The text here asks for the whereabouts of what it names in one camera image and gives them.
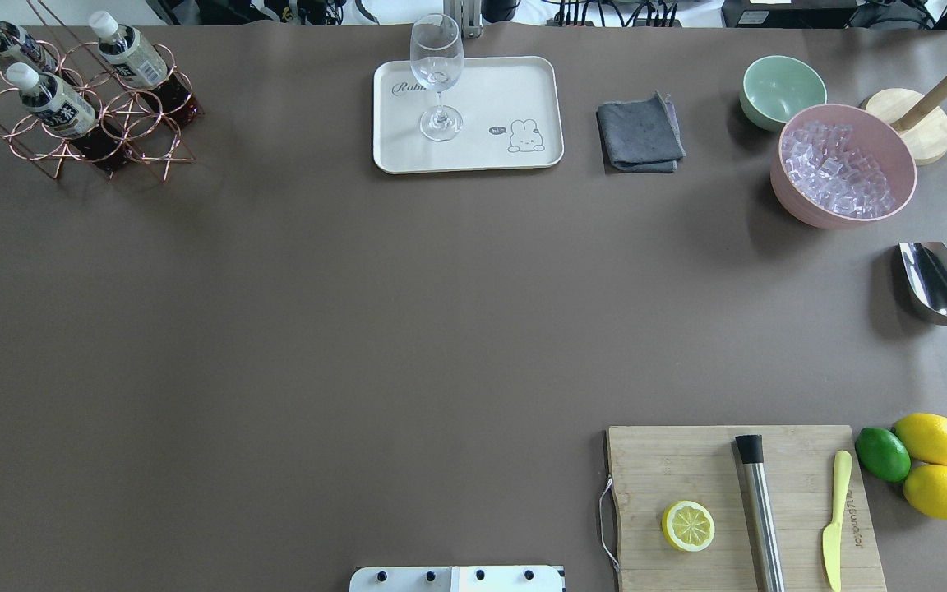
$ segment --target mint green bowl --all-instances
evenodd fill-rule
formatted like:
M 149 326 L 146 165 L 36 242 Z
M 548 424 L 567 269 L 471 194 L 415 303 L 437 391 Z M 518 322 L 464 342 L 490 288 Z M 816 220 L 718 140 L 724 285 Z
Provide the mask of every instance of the mint green bowl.
M 826 104 L 828 91 L 818 72 L 789 56 L 766 56 L 744 71 L 740 106 L 751 123 L 779 132 L 802 109 Z

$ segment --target folded towel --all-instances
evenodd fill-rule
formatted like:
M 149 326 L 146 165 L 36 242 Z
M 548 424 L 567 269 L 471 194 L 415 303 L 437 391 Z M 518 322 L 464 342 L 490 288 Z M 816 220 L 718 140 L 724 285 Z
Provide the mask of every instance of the folded towel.
M 609 164 L 625 173 L 673 173 L 685 157 L 674 105 L 660 93 L 644 101 L 598 106 L 598 128 Z

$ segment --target bunny face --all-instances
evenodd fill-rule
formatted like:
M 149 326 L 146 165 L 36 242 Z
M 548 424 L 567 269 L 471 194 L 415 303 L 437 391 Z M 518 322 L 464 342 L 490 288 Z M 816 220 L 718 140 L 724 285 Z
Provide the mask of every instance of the bunny face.
M 543 151 L 543 136 L 534 119 L 515 120 L 510 124 L 509 151 Z

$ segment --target wine glass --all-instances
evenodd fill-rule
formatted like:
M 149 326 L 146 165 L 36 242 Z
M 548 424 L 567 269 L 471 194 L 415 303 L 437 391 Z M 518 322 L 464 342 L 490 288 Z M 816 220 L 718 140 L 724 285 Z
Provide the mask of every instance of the wine glass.
M 411 72 L 418 83 L 437 93 L 437 106 L 418 118 L 418 130 L 434 142 L 458 136 L 463 116 L 441 96 L 463 72 L 463 39 L 451 16 L 426 15 L 411 26 Z

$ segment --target glass base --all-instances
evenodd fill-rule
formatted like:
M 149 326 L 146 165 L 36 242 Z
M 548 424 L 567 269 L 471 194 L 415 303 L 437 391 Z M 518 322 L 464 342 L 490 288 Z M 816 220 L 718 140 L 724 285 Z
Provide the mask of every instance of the glass base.
M 448 105 L 436 106 L 418 118 L 418 130 L 434 142 L 447 142 L 459 135 L 463 128 L 463 116 Z

